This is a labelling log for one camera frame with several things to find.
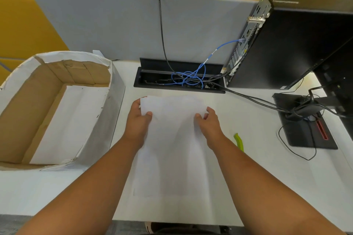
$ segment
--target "lime green tool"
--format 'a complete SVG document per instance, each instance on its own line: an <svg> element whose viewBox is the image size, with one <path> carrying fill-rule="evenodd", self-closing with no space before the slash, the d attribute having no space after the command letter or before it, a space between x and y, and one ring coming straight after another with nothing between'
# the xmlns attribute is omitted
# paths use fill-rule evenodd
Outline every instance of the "lime green tool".
<svg viewBox="0 0 353 235"><path fill-rule="evenodd" d="M244 152L244 146L243 146L243 141L241 140L240 136L238 135L238 133L234 134L234 139L236 140L236 145L238 146L238 148Z"/></svg>

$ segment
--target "white cardboard box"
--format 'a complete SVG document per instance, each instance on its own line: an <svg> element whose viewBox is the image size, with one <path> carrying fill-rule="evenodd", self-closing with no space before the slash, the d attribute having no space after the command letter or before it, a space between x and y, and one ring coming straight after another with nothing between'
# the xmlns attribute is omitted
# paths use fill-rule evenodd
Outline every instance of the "white cardboard box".
<svg viewBox="0 0 353 235"><path fill-rule="evenodd" d="M29 58L0 87L0 170L87 169L110 148L124 91L104 57Z"/></svg>

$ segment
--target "gray partition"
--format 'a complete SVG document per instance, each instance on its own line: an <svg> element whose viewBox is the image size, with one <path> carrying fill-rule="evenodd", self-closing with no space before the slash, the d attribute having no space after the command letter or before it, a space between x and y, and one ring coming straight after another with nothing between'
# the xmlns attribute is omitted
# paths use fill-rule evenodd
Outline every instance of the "gray partition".
<svg viewBox="0 0 353 235"><path fill-rule="evenodd" d="M163 59L158 0L35 0L70 50L109 59ZM161 0L167 57L203 62L239 38L257 1ZM210 63L226 64L235 43Z"/></svg>

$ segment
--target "table surface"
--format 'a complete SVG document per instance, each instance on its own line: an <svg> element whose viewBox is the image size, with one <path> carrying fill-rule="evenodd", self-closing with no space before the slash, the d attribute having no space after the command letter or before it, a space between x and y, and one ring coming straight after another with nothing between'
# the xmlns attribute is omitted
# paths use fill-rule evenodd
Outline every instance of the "table surface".
<svg viewBox="0 0 353 235"><path fill-rule="evenodd" d="M146 95L195 95L218 114L225 135L238 133L244 151L276 178L294 190L325 217L344 231L353 231L353 142L337 116L325 112L324 119L336 140L338 150L317 149L311 161L291 153L277 138L281 127L278 113L231 93L199 93L134 88L138 62L115 61L126 91L112 144L125 128L131 103ZM313 73L307 75L296 94L307 94L320 85ZM238 89L239 92L273 101L274 90ZM316 94L324 96L323 91ZM305 157L315 150L293 148ZM214 154L209 151L213 182L204 197L137 197L133 195L133 163L113 219L179 222L193 224L243 225L232 203L227 185ZM81 171L0 171L0 214L34 215L75 180Z"/></svg>

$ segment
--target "forearm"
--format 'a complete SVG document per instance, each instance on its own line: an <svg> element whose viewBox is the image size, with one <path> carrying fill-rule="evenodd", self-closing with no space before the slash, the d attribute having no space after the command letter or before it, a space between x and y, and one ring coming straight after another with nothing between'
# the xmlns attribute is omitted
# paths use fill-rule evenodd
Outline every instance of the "forearm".
<svg viewBox="0 0 353 235"><path fill-rule="evenodd" d="M251 233L343 234L303 198L281 183L229 139L215 145L238 214Z"/></svg>
<svg viewBox="0 0 353 235"><path fill-rule="evenodd" d="M19 234L104 234L121 197L139 147L121 139Z"/></svg>

